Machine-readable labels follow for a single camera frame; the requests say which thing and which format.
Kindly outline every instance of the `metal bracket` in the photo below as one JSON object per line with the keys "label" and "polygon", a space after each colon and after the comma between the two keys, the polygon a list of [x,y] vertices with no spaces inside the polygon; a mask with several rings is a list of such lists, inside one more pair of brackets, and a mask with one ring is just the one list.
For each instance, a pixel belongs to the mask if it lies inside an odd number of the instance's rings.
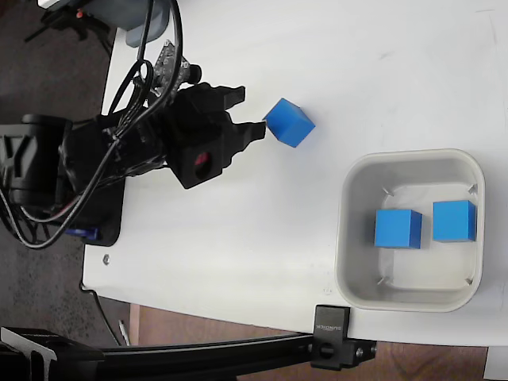
{"label": "metal bracket", "polygon": [[372,360],[376,341],[348,339],[349,307],[316,306],[312,368],[339,371]]}
{"label": "metal bracket", "polygon": [[90,381],[95,379],[104,354],[77,341],[69,340],[45,329],[5,328],[2,341],[22,353],[29,361],[29,379]]}

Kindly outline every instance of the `white tray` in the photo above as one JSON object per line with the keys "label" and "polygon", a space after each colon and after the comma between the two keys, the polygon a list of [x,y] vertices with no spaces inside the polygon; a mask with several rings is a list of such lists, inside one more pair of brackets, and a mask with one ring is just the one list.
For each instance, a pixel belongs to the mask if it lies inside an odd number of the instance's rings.
{"label": "white tray", "polygon": [[[476,240],[432,239],[433,203],[476,205]],[[344,182],[337,242],[337,285],[352,305],[370,310],[449,312],[476,292],[482,275],[485,179],[476,161],[456,149],[368,155]],[[423,215],[421,248],[374,246],[375,212],[411,209]]]}

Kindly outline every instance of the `white table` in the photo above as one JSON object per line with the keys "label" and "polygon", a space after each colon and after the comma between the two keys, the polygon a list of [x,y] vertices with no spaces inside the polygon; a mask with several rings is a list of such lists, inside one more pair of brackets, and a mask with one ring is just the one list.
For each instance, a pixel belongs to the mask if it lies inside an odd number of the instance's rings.
{"label": "white table", "polygon": [[[219,178],[127,181],[118,242],[87,246],[84,283],[109,298],[312,332],[334,279],[341,185],[370,152],[460,148],[487,181],[483,280],[449,314],[353,310],[350,337],[508,345],[508,2],[182,0],[184,54],[214,86],[245,85],[234,121],[281,98],[317,125],[290,148],[269,132]],[[165,36],[148,45],[155,62]],[[107,110],[135,60],[118,32]],[[102,257],[110,255],[110,264]]]}

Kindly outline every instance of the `wooden floor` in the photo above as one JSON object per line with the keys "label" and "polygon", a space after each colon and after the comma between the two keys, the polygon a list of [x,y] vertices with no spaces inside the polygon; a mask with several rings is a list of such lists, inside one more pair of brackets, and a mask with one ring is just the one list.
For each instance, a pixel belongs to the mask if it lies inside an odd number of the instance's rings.
{"label": "wooden floor", "polygon": [[[139,344],[189,344],[271,336],[283,331],[239,325],[141,307],[131,319]],[[139,325],[136,326],[136,314]],[[241,376],[240,380],[481,380],[486,348],[379,343],[375,360],[341,372],[300,364]]]}

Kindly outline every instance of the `blue component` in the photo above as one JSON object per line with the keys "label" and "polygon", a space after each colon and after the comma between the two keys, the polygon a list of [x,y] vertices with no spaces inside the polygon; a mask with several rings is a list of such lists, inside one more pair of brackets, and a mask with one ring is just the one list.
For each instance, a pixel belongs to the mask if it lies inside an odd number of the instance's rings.
{"label": "blue component", "polygon": [[375,213],[375,246],[420,248],[421,214],[414,210],[378,210]]}
{"label": "blue component", "polygon": [[476,206],[468,200],[435,202],[433,206],[435,241],[464,242],[476,239]]}
{"label": "blue component", "polygon": [[302,109],[284,98],[277,102],[264,120],[275,137],[291,147],[299,145],[315,127]]}
{"label": "blue component", "polygon": [[98,229],[67,229],[65,231],[69,236],[86,238],[87,240],[96,241],[98,239]]}

